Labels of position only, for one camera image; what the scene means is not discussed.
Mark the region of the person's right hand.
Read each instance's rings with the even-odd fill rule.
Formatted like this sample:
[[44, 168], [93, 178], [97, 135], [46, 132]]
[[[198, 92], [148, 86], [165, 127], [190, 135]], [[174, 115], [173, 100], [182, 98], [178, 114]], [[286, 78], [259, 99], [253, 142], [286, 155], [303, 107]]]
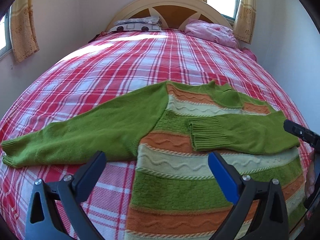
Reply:
[[315, 190], [315, 169], [314, 169], [314, 159], [315, 159], [315, 153], [312, 151], [309, 155], [310, 165], [308, 168], [308, 172], [306, 175], [306, 182], [305, 182], [305, 195], [307, 198], [311, 196], [311, 194]]

